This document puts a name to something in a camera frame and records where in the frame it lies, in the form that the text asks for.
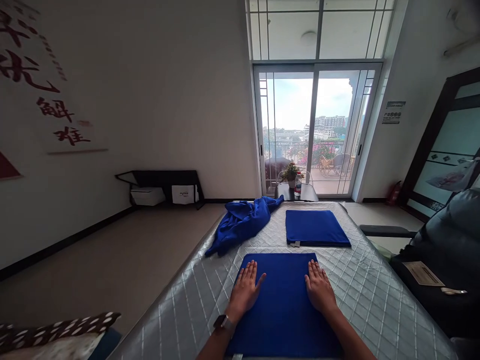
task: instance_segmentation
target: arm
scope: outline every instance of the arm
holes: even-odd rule
[[[245,269],[240,270],[238,279],[231,291],[230,302],[225,310],[225,314],[234,326],[237,326],[244,314],[250,310],[255,304],[255,301],[257,301],[260,286],[266,276],[267,274],[262,274],[258,280],[258,284],[255,286],[257,262],[253,260],[246,265]],[[215,329],[196,357],[196,360],[223,359],[233,334],[233,331],[228,331],[225,328]]]
[[[312,260],[308,263],[308,275],[305,275],[305,283],[311,304],[323,314],[335,332],[343,348],[345,359],[374,360],[375,356],[337,306],[327,273],[320,269],[318,262]]]

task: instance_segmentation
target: potted plant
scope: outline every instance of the potted plant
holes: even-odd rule
[[[300,167],[295,165],[294,162],[291,162],[287,165],[285,170],[281,173],[281,180],[287,181],[288,186],[290,186],[291,189],[295,188],[295,177],[297,176],[297,172],[301,171]]]

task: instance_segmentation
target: water bottle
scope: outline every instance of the water bottle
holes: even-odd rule
[[[297,171],[295,176],[295,196],[300,196],[302,192],[302,173]]]

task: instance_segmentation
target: white box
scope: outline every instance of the white box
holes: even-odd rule
[[[161,187],[138,187],[130,191],[135,204],[155,206],[165,201],[165,194]]]
[[[172,185],[171,199],[174,204],[193,204],[199,201],[196,185]]]

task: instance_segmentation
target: small table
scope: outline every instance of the small table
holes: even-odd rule
[[[300,197],[295,197],[294,189],[290,188],[287,183],[278,184],[275,188],[275,198],[278,199],[280,195],[283,195],[285,201],[304,201],[304,202],[317,202],[319,197],[314,187],[310,184],[303,183],[301,185]]]

